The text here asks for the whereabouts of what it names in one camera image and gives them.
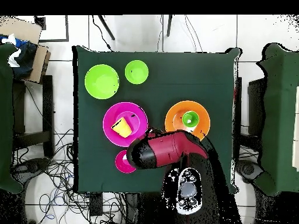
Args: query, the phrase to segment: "orange plate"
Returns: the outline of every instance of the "orange plate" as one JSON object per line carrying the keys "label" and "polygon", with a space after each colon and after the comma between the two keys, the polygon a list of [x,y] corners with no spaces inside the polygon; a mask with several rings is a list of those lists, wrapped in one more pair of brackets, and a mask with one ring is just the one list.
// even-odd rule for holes
{"label": "orange plate", "polygon": [[[195,111],[199,115],[199,123],[196,127],[188,128],[183,125],[182,117],[187,111]],[[210,130],[210,117],[201,104],[190,100],[181,101],[169,109],[165,118],[165,130],[167,132],[185,130],[202,140],[204,134],[207,135]]]}

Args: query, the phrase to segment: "dark green tablecloth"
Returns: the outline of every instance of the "dark green tablecloth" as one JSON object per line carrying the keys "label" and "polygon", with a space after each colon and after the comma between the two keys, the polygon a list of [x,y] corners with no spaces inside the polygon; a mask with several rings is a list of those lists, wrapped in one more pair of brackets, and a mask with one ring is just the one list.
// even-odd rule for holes
{"label": "dark green tablecloth", "polygon": [[[125,148],[106,138],[102,121],[109,107],[124,101],[141,106],[149,126],[161,130],[165,130],[165,116],[175,103],[193,100],[202,104],[211,120],[208,136],[220,157],[227,184],[231,184],[234,60],[239,56],[238,48],[222,54],[202,54],[91,52],[77,46],[73,47],[73,52],[74,59],[78,56],[79,83],[78,191],[136,193],[161,190],[165,168],[124,174],[114,165],[116,155]],[[126,65],[132,60],[142,60],[148,65],[148,79],[141,85],[131,84],[124,76]],[[97,64],[110,65],[119,74],[119,89],[107,100],[93,98],[84,86],[87,71]]]}

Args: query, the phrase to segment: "pink bowl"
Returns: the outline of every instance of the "pink bowl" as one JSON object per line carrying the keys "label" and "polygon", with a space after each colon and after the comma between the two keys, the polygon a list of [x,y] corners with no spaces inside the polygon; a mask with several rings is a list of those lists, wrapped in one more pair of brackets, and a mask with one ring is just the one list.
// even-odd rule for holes
{"label": "pink bowl", "polygon": [[[111,126],[122,117],[132,130],[131,135],[127,138],[123,138],[111,129]],[[131,102],[120,102],[111,106],[103,119],[103,130],[106,137],[111,143],[121,147],[129,147],[132,141],[145,133],[147,127],[148,121],[144,110]]]}
{"label": "pink bowl", "polygon": [[119,154],[115,158],[115,165],[118,170],[120,170],[122,173],[132,173],[136,170],[135,167],[132,167],[127,159],[125,159],[127,151],[123,150],[119,152]]}

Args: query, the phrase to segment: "green cup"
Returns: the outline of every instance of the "green cup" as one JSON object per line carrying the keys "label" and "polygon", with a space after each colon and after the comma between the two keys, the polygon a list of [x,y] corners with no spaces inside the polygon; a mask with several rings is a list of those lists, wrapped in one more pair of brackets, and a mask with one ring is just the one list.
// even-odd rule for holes
{"label": "green cup", "polygon": [[119,88],[119,76],[106,64],[95,65],[85,75],[85,88],[96,99],[108,99]]}
{"label": "green cup", "polygon": [[195,111],[187,111],[182,117],[184,126],[192,128],[199,123],[199,115]]}
{"label": "green cup", "polygon": [[133,84],[141,84],[148,77],[148,67],[140,60],[129,62],[124,69],[124,74],[127,80]]}

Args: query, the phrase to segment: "small pink bowl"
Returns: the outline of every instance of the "small pink bowl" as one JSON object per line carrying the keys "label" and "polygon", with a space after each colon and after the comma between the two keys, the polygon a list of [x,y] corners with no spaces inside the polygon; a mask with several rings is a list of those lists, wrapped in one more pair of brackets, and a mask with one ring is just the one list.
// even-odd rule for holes
{"label": "small pink bowl", "polygon": [[122,173],[132,173],[136,170],[135,167],[132,167],[127,159],[125,159],[127,151],[123,150],[119,152],[119,154],[115,158],[115,165],[118,170],[120,170]]}

